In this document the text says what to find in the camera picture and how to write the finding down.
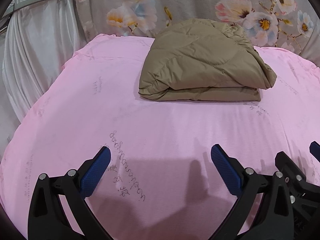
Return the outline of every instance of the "textured blue rubber pad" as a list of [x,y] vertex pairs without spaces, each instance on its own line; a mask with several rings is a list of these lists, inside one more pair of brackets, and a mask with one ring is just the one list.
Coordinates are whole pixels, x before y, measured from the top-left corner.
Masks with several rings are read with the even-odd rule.
[[320,145],[317,142],[310,144],[309,151],[320,162]]
[[107,169],[110,160],[111,152],[109,148],[106,147],[91,165],[80,182],[80,194],[83,199],[92,195],[94,189],[103,176],[103,173]]
[[211,159],[229,192],[232,195],[239,197],[242,194],[241,178],[229,163],[228,157],[217,147],[217,145],[214,145],[211,148]]

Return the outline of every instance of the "khaki duvet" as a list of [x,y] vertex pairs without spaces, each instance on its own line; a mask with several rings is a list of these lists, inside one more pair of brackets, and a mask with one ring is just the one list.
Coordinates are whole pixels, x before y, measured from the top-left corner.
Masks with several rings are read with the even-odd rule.
[[190,19],[157,35],[139,94],[155,101],[260,101],[258,89],[275,81],[240,25]]

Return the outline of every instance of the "sheer curtain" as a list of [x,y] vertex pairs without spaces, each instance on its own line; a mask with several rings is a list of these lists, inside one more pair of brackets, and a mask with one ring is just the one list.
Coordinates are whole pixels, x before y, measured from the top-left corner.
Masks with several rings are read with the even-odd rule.
[[[4,56],[4,39],[5,34],[0,35],[0,62],[2,62]],[[4,83],[0,79],[0,160],[19,124],[20,122],[12,109]]]
[[3,81],[20,121],[84,44],[73,0],[44,1],[13,14],[5,38]]

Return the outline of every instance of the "metal pin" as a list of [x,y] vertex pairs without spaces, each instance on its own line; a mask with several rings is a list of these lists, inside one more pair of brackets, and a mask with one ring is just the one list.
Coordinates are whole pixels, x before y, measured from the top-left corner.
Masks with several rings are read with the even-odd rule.
[[47,175],[45,173],[40,174],[39,179],[45,179]]
[[277,172],[276,172],[276,176],[277,176],[278,178],[282,178],[283,174],[282,174],[281,171],[277,171]]
[[249,175],[254,174],[254,170],[253,170],[252,168],[246,168],[246,169],[245,169],[245,172],[246,172],[247,174],[249,174]]
[[295,201],[296,201],[296,198],[291,195],[291,196],[290,196],[290,202],[291,202],[291,204],[293,204]]
[[74,176],[75,174],[76,174],[76,170],[70,170],[70,171],[68,171],[68,175],[69,175],[70,177]]

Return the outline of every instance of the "pink fitted sheet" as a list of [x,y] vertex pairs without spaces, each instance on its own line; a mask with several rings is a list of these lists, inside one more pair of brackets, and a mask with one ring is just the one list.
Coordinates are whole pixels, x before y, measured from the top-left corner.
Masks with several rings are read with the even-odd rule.
[[[24,236],[39,174],[64,175],[103,145],[112,161],[86,201],[117,240],[208,239],[236,200],[210,160],[216,143],[270,175],[284,151],[320,185],[320,164],[308,150],[320,142],[319,68],[284,49],[256,48],[278,75],[261,102],[152,102],[138,95],[152,42],[98,35],[17,129],[0,165],[0,197]],[[67,206],[66,213],[79,231]]]

